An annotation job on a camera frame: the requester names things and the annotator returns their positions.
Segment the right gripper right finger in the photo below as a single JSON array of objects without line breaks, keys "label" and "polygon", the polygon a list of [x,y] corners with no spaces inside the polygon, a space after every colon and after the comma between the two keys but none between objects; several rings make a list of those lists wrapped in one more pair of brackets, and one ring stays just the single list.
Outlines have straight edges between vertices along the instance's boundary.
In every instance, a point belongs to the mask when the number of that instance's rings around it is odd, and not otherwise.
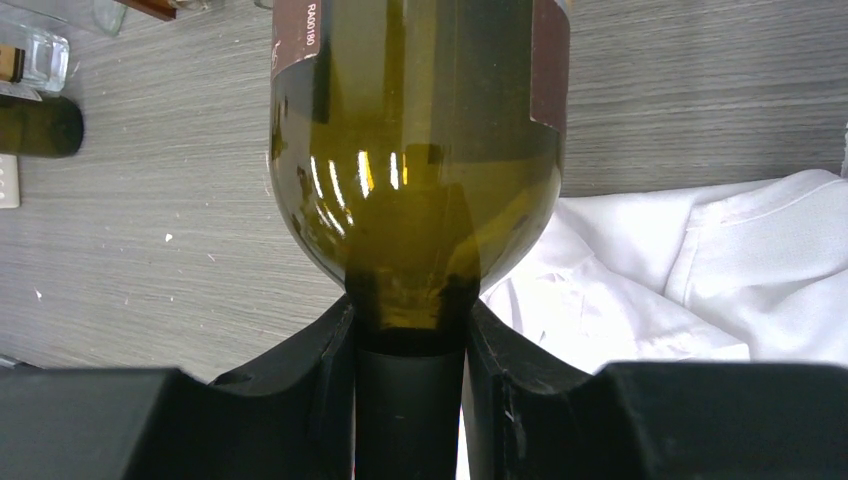
[{"label": "right gripper right finger", "polygon": [[619,362],[585,373],[477,303],[462,409],[474,479],[843,479],[847,372]]}]

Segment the green wine bottle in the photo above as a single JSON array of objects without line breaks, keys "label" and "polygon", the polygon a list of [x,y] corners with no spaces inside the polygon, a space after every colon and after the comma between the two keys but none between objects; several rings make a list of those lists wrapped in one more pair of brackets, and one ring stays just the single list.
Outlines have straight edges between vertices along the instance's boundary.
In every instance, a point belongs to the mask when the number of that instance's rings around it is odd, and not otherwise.
[{"label": "green wine bottle", "polygon": [[40,101],[1,96],[1,153],[41,158],[75,155],[85,135],[79,106],[63,96]]},{"label": "green wine bottle", "polygon": [[278,1],[270,174],[345,291],[354,475],[456,474],[467,326],[559,196],[562,1]]}]

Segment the green wine bottle front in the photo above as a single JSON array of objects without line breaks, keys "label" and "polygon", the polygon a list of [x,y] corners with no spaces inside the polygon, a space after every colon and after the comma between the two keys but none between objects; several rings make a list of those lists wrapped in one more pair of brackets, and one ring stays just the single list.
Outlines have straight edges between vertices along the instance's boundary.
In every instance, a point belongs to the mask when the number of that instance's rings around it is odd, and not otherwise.
[{"label": "green wine bottle front", "polygon": [[345,291],[354,475],[456,474],[467,326],[559,196],[562,1],[278,1],[270,174]]}]

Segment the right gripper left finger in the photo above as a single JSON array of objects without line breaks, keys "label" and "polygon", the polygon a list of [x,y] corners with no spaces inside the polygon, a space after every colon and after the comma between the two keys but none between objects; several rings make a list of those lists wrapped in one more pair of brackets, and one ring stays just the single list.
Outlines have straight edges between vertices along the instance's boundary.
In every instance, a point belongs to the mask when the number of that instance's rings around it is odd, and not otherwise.
[{"label": "right gripper left finger", "polygon": [[348,479],[351,308],[203,383],[177,368],[1,361],[5,479]]}]

